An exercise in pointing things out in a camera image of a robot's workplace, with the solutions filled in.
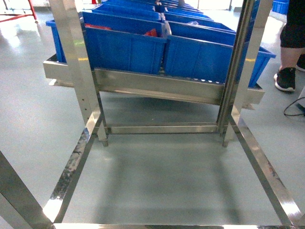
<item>rack foot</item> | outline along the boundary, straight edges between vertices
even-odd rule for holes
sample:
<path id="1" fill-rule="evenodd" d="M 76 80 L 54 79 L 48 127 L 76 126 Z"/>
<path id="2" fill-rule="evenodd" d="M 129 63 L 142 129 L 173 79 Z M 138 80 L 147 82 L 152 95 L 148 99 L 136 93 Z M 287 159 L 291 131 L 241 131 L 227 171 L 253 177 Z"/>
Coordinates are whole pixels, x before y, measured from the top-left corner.
<path id="1" fill-rule="evenodd" d="M 224 147 L 224 148 L 227 148 L 228 145 L 229 145 L 229 141 L 223 141 L 223 147 Z"/>
<path id="2" fill-rule="evenodd" d="M 100 140 L 103 144 L 103 147 L 108 147 L 109 143 L 108 143 L 108 139 L 106 140 Z"/>

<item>wall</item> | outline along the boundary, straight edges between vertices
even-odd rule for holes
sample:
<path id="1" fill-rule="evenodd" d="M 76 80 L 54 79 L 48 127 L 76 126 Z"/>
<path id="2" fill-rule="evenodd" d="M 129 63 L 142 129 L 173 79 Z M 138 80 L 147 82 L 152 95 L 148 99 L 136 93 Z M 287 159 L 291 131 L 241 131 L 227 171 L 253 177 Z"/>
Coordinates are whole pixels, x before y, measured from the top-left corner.
<path id="1" fill-rule="evenodd" d="M 33 6 L 50 6 L 48 0 L 32 0 Z"/>
<path id="2" fill-rule="evenodd" d="M 232 0 L 232 8 L 242 7 L 242 6 L 243 6 L 243 0 Z"/>

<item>black sneaker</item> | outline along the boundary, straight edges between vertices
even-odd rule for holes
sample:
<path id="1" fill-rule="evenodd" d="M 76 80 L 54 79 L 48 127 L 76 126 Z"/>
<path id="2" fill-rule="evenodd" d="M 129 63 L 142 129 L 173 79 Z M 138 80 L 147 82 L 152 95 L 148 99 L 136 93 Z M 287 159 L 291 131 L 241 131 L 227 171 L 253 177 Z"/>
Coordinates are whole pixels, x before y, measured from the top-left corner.
<path id="1" fill-rule="evenodd" d="M 301 55 L 297 64 L 296 69 L 305 72 L 305 54 Z"/>
<path id="2" fill-rule="evenodd" d="M 283 92 L 295 91 L 295 68 L 284 68 L 274 75 L 275 87 Z"/>

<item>black shorts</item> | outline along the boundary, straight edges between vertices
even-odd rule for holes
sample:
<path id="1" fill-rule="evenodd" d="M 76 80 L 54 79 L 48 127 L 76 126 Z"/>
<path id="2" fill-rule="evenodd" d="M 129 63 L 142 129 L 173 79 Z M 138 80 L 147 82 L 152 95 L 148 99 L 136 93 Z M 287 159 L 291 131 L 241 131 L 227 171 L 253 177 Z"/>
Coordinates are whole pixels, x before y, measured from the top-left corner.
<path id="1" fill-rule="evenodd" d="M 281 47 L 305 48 L 305 2 L 290 0 L 287 24 L 281 33 Z"/>

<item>black cable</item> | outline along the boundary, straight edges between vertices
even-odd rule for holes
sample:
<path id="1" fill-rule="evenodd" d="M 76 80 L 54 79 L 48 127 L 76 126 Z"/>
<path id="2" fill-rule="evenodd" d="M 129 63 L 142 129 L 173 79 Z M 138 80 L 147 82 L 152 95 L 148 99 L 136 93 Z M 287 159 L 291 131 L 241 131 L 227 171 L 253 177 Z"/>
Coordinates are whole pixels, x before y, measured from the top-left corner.
<path id="1" fill-rule="evenodd" d="M 297 100 L 295 100 L 294 102 L 292 102 L 288 107 L 285 108 L 284 110 L 284 115 L 285 116 L 301 116 L 301 115 L 304 115 L 305 116 L 305 112 L 301 113 L 301 114 L 286 114 L 286 110 L 291 107 L 293 104 L 295 104 L 297 101 L 301 100 L 301 99 L 305 99 L 305 97 L 301 97 L 301 98 L 298 98 Z"/>

